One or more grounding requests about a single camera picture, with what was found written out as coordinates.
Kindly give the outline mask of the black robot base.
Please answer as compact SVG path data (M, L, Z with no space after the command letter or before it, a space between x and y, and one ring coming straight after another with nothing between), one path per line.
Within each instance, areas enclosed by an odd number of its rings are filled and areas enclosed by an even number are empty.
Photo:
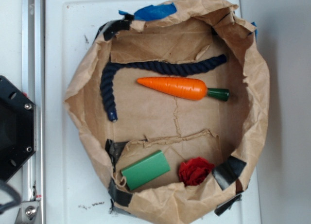
M7 182L35 152L35 104L0 77L0 179Z

